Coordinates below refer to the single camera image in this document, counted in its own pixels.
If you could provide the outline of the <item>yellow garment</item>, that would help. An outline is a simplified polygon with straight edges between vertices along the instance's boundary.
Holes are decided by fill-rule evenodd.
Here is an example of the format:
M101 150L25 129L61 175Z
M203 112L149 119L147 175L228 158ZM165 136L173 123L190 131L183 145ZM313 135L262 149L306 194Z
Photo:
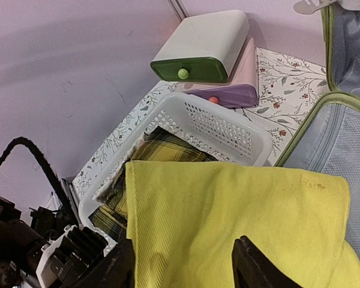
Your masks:
M164 162L127 222L136 287L233 287L236 239L301 287L360 287L339 176L224 162Z

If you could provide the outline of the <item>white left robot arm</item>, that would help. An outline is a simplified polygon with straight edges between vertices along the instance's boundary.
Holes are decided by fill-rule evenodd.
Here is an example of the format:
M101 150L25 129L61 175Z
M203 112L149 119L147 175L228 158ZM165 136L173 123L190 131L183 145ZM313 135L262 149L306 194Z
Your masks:
M0 196L0 287L28 281L32 287L105 287L101 276L107 241L93 230L79 228L65 191L40 149L29 139L13 139L0 156L0 166L13 148L23 145L35 157L74 223L55 247L20 219L15 204Z

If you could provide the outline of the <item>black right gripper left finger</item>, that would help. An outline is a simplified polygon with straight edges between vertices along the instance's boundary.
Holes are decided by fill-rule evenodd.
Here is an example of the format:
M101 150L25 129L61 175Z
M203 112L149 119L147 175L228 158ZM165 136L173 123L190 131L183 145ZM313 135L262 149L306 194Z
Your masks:
M135 253L130 239L122 239L108 255L73 287L135 287Z

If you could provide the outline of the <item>white green drawer box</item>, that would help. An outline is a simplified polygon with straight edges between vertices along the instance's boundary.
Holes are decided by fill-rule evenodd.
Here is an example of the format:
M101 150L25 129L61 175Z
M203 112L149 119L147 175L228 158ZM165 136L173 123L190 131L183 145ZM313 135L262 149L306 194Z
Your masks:
M168 82L226 83L249 30L248 17L241 10L187 17L150 67Z

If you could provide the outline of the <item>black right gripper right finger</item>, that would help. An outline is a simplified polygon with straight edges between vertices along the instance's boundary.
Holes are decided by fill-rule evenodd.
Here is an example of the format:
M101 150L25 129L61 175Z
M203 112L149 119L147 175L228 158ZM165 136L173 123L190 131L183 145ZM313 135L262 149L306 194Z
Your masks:
M234 242L232 267L235 287L301 287L284 275L246 236Z

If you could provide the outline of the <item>white perforated plastic basket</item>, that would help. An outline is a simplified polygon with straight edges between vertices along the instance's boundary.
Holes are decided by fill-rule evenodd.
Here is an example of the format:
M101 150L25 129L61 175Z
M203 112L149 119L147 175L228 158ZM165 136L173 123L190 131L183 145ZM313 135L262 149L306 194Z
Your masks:
M101 205L94 199L95 194L114 177L138 138L157 126L219 161L264 166L271 153L268 132L246 117L197 96L181 92L167 94L127 132L81 195L78 213L84 226L94 228L89 216Z

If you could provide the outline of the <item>purple drawer box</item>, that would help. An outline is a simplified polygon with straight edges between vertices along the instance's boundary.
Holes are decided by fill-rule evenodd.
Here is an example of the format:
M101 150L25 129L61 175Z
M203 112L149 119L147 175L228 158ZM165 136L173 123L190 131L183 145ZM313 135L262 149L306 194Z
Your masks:
M248 36L227 83L179 82L175 91L206 100L215 97L219 105L228 109L247 108L259 102L258 80L255 42Z

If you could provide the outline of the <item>green hard-shell suitcase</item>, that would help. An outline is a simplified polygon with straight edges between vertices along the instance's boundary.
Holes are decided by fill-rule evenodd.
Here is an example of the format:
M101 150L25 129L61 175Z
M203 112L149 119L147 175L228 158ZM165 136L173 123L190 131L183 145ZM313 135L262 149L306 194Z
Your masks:
M346 240L360 259L360 1L325 3L322 21L329 92L313 106L277 166L347 180Z

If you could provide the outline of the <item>yellow black plaid cloth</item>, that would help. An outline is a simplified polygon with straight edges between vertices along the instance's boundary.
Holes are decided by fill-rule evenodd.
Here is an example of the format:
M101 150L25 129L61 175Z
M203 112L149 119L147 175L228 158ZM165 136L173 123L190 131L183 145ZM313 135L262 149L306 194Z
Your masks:
M115 241L126 237L127 222L137 212L138 201L155 194L164 162L211 162L217 159L167 130L156 127L144 134L116 169L110 182L95 196L101 205L89 216L94 227Z

